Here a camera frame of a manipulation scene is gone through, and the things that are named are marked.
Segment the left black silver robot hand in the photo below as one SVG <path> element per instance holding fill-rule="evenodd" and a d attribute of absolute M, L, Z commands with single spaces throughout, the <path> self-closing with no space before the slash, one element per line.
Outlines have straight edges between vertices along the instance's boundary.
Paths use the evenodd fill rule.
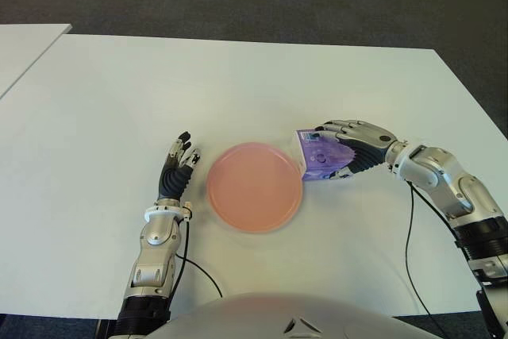
<path fill-rule="evenodd" d="M 160 173 L 157 200 L 181 199 L 201 159 L 198 148 L 188 152 L 191 145 L 191 134 L 187 131 L 181 133 L 171 145 Z"/>

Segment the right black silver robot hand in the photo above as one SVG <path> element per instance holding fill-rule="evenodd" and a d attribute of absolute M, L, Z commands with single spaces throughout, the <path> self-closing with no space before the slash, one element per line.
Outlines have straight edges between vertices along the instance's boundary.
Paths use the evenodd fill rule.
<path fill-rule="evenodd" d="M 365 121 L 331 120 L 314 129 L 314 135 L 349 147 L 352 161 L 333 172 L 329 179 L 347 179 L 385 162 L 390 146 L 397 137 L 390 131 Z"/>

